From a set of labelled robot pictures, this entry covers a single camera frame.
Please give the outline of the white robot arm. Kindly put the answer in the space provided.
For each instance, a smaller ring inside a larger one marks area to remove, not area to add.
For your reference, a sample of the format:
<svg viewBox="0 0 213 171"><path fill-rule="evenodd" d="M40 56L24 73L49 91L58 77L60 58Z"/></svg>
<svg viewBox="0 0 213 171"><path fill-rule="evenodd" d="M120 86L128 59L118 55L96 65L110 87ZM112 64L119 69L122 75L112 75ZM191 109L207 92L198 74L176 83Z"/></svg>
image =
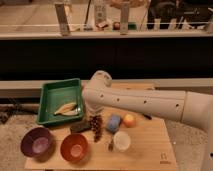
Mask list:
<svg viewBox="0 0 213 171"><path fill-rule="evenodd" d="M82 91L91 113L104 106L168 119L207 133L200 171L213 171L213 95L175 90L134 90L111 87L112 77L96 71Z"/></svg>

